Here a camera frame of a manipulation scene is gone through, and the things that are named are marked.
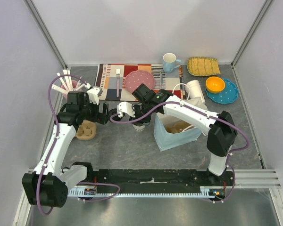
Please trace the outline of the pink handled fork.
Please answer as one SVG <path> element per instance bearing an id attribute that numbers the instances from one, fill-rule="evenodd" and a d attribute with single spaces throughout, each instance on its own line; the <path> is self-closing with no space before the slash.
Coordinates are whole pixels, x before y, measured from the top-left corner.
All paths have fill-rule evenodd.
<path id="1" fill-rule="evenodd" d="M 117 78 L 117 97 L 119 97 L 119 83 L 120 83 L 120 68 L 116 69 L 116 78 Z"/>

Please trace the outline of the colourful patchwork placemat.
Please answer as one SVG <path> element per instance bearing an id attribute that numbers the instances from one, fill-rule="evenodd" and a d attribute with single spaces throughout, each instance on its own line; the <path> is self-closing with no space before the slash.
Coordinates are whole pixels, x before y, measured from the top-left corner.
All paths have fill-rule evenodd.
<path id="1" fill-rule="evenodd" d="M 119 97 L 117 97 L 117 78 L 116 69 L 120 68 Z M 171 73 L 165 73 L 161 64 L 100 64 L 98 65 L 98 74 L 95 86 L 101 87 L 103 92 L 100 100 L 107 101 L 135 101 L 135 97 L 125 89 L 125 77 L 133 71 L 143 70 L 150 72 L 155 79 L 153 90 L 159 90 L 159 72 L 162 72 L 162 88 L 172 92 L 181 99 L 186 99 L 187 92 L 183 85 L 183 70 L 179 66 Z"/>

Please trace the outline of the blue white paper bag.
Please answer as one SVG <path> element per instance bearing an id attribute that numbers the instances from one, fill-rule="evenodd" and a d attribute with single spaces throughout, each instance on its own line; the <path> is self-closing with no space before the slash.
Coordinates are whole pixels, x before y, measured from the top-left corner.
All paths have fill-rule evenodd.
<path id="1" fill-rule="evenodd" d="M 181 133 L 168 133 L 165 129 L 166 126 L 172 126 L 180 120 L 174 116 L 168 116 L 161 113 L 157 113 L 154 123 L 154 138 L 160 151 L 165 151 L 177 146 L 187 144 L 189 142 L 196 141 L 202 134 L 202 131 L 194 127 L 185 130 Z"/>

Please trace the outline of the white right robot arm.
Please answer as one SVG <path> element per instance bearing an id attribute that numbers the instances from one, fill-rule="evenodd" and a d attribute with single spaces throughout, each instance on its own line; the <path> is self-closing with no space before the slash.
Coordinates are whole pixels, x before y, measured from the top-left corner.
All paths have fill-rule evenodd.
<path id="1" fill-rule="evenodd" d="M 214 186 L 223 181 L 227 156 L 237 137 L 232 116 L 228 112 L 210 112 L 164 89 L 156 93 L 144 84 L 133 91 L 133 96 L 141 104 L 133 108 L 134 117 L 130 119 L 135 124 L 147 123 L 152 113 L 161 113 L 176 117 L 204 132 L 207 135 L 207 149 L 211 153 L 207 181 Z"/>

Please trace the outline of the white paper coffee cup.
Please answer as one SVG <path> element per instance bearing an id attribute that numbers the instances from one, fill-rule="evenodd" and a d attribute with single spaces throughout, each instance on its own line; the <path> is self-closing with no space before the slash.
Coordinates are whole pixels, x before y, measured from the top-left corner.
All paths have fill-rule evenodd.
<path id="1" fill-rule="evenodd" d="M 138 132 L 141 132 L 145 129 L 145 125 L 141 125 L 141 124 L 137 124 L 137 125 L 133 124 L 133 127 Z"/>

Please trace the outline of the white paper cup stack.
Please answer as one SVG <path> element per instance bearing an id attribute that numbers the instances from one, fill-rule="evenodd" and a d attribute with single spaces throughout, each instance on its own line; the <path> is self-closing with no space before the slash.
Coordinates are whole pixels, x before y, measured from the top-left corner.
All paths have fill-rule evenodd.
<path id="1" fill-rule="evenodd" d="M 200 82 L 198 80 L 192 80 L 186 83 L 186 85 L 188 87 L 188 99 L 200 97 L 202 103 L 204 104 L 206 103 L 201 86 L 200 86 Z"/>

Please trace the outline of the brown cardboard cup carrier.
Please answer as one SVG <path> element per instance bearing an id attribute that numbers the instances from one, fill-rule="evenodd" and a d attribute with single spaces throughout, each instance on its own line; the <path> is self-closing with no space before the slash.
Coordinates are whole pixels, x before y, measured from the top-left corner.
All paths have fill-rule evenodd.
<path id="1" fill-rule="evenodd" d="M 185 122 L 185 121 L 178 121 L 172 126 L 166 126 L 165 129 L 168 133 L 176 134 L 181 133 L 185 130 L 193 128 L 193 125 Z"/>

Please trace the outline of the pink handled table knife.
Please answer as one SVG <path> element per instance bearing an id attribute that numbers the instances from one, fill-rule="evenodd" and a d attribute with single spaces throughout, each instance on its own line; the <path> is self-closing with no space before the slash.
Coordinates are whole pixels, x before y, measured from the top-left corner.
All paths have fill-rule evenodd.
<path id="1" fill-rule="evenodd" d="M 162 72 L 159 72 L 159 90 L 162 89 L 162 85 L 163 85 Z"/>

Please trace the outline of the yellow woven tray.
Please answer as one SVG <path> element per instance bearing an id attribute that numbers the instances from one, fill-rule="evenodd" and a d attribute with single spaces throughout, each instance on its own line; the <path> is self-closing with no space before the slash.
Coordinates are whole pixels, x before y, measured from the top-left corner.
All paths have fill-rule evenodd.
<path id="1" fill-rule="evenodd" d="M 188 72 L 196 77 L 220 75 L 218 60 L 211 57 L 195 56 L 187 60 Z"/>

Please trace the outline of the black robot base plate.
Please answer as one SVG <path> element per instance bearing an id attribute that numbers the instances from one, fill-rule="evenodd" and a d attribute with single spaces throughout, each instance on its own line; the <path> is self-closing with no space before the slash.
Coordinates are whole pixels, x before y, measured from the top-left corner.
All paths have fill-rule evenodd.
<path id="1" fill-rule="evenodd" d="M 199 193 L 201 187 L 230 187 L 233 172 L 216 176 L 196 169 L 99 169 L 84 182 L 115 184 L 120 194 L 185 194 Z"/>

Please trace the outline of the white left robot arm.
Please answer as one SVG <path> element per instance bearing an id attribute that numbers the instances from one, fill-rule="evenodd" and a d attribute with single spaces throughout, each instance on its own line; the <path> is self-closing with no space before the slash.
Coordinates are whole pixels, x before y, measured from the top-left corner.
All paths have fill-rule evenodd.
<path id="1" fill-rule="evenodd" d="M 48 146 L 32 173 L 25 173 L 22 185 L 31 205 L 63 207 L 68 191 L 79 182 L 90 185 L 94 180 L 92 165 L 75 162 L 62 173 L 62 163 L 68 147 L 84 121 L 106 124 L 108 104 L 99 111 L 102 89 L 93 87 L 86 92 L 70 91 L 67 102 L 55 116 L 55 124 Z"/>

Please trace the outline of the light blue mug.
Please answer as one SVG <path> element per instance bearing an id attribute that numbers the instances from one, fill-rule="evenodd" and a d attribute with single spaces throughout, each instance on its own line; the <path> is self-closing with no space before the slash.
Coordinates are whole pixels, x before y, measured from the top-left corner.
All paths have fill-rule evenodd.
<path id="1" fill-rule="evenodd" d="M 163 55 L 163 70 L 166 73 L 171 73 L 175 68 L 181 66 L 182 62 L 177 59 L 173 53 L 165 53 Z"/>

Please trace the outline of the pink polka dot plate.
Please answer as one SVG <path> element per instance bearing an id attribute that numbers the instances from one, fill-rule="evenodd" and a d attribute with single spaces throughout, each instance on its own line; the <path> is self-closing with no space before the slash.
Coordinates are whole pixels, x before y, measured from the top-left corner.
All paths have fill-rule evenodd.
<path id="1" fill-rule="evenodd" d="M 153 89 L 155 87 L 154 76 L 148 71 L 137 70 L 130 72 L 125 77 L 125 89 L 130 93 L 133 93 L 141 84 L 144 84 L 149 89 Z"/>

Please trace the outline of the blue polka dot plate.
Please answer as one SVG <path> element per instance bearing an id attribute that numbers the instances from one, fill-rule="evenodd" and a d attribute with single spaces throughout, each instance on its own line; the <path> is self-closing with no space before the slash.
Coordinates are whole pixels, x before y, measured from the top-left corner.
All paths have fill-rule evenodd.
<path id="1" fill-rule="evenodd" d="M 215 103 L 232 104 L 239 96 L 238 88 L 231 80 L 225 78 L 222 78 L 222 80 L 225 83 L 225 88 L 221 92 L 212 93 L 206 87 L 206 94 Z"/>

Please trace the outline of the yellow bowl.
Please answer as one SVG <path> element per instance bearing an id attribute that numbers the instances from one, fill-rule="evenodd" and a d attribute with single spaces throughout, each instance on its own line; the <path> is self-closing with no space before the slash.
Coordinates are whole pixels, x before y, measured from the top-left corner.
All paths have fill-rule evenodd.
<path id="1" fill-rule="evenodd" d="M 225 89 L 224 80 L 216 76 L 211 76 L 207 78 L 205 85 L 206 85 L 206 90 L 213 94 L 220 93 Z"/>

